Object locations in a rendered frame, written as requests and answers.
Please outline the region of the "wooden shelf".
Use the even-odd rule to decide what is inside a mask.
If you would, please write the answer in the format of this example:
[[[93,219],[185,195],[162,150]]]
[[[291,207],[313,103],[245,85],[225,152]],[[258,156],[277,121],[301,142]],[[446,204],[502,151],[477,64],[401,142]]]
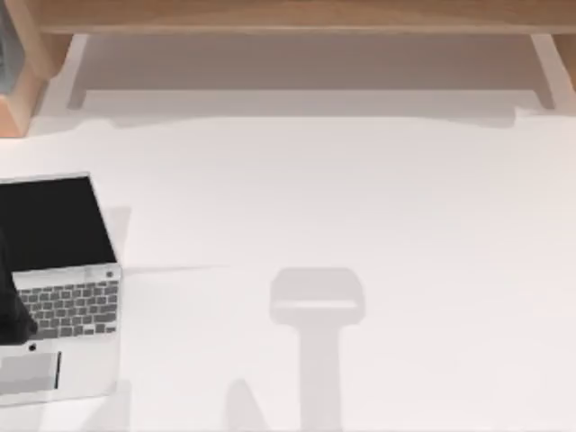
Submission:
[[[40,0],[39,27],[47,34],[549,34],[576,92],[576,0]]]

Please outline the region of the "silver open laptop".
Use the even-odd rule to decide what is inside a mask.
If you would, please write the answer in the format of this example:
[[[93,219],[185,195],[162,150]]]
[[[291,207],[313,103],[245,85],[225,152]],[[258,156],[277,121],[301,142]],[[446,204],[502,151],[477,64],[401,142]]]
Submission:
[[[90,175],[0,178],[0,232],[38,325],[26,342],[0,345],[0,407],[112,393],[122,266]]]

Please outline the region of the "wooden cupboard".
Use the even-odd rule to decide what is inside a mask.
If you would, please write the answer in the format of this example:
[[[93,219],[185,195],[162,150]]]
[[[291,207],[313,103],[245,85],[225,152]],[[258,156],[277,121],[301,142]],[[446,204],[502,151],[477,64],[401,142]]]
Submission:
[[[0,139],[26,135],[73,36],[45,28],[54,0],[0,0]]]

